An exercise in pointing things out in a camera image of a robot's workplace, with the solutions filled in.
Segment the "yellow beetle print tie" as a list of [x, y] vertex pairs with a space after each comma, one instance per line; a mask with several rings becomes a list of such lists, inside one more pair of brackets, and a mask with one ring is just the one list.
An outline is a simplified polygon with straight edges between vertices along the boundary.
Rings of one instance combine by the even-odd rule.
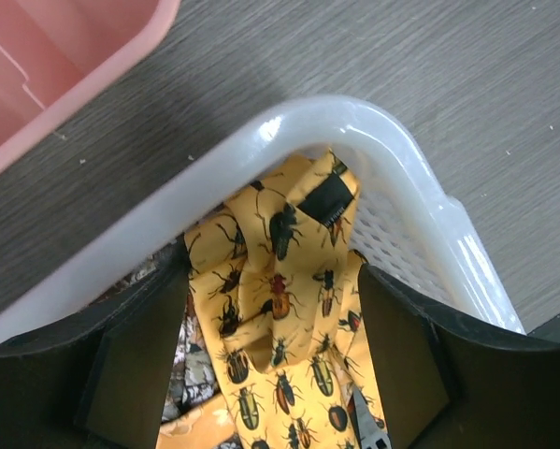
[[352, 394], [383, 410], [350, 246], [361, 184], [296, 154], [184, 236], [189, 297], [243, 448], [354, 448]]

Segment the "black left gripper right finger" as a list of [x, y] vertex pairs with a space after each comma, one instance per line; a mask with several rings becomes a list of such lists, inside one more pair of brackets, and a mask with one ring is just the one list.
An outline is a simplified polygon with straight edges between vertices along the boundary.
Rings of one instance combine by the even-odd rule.
[[358, 288], [395, 448], [560, 448], [560, 343], [494, 326], [364, 265]]

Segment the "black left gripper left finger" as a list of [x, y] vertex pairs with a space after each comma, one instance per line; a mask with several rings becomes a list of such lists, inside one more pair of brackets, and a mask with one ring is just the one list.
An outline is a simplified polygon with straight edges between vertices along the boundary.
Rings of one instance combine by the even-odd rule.
[[0, 344], [0, 448], [152, 448], [188, 294], [186, 246], [119, 294]]

